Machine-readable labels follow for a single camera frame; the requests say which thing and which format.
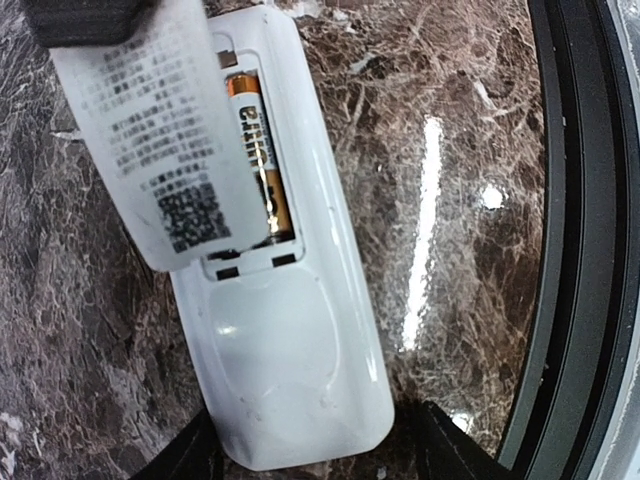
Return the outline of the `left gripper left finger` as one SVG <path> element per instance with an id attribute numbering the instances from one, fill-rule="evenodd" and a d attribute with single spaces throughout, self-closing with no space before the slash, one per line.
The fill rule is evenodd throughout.
<path id="1" fill-rule="evenodd" d="M 223 455 L 213 421 L 203 408 L 131 480 L 222 480 Z"/>

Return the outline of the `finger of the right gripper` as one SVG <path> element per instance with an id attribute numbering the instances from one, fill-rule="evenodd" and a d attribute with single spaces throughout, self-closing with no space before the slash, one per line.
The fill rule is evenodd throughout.
<path id="1" fill-rule="evenodd" d="M 100 47 L 129 40 L 158 1 L 28 0 L 27 24 L 42 47 Z"/>

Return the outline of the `white remote control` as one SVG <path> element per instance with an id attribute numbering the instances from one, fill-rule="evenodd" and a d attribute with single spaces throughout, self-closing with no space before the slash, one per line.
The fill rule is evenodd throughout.
<path id="1" fill-rule="evenodd" d="M 370 451 L 392 428 L 393 400 L 298 29 L 264 5 L 214 17 L 209 29 L 215 50 L 235 56 L 225 87 L 238 73 L 259 77 L 295 231 L 171 276 L 216 433 L 254 471 Z"/>

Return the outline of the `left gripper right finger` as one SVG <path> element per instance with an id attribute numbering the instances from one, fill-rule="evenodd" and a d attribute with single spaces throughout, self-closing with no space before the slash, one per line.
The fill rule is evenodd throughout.
<path id="1" fill-rule="evenodd" d="M 414 445 L 419 479 L 519 479 L 487 454 L 432 401 L 414 406 Z"/>

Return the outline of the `white battery cover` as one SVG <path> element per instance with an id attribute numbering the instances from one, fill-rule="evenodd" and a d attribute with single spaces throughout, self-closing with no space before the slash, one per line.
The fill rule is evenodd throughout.
<path id="1" fill-rule="evenodd" d="M 162 1 L 127 41 L 50 51 L 89 153 L 146 263 L 230 237 L 214 190 L 224 89 L 199 1 Z"/>

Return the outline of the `gold battery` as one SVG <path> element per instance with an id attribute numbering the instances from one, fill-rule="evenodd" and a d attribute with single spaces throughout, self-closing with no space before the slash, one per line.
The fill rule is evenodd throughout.
<path id="1" fill-rule="evenodd" d="M 238 73 L 226 79 L 247 154 L 267 216 L 268 236 L 261 245 L 295 238 L 286 191 L 274 149 L 261 84 L 256 74 Z"/>

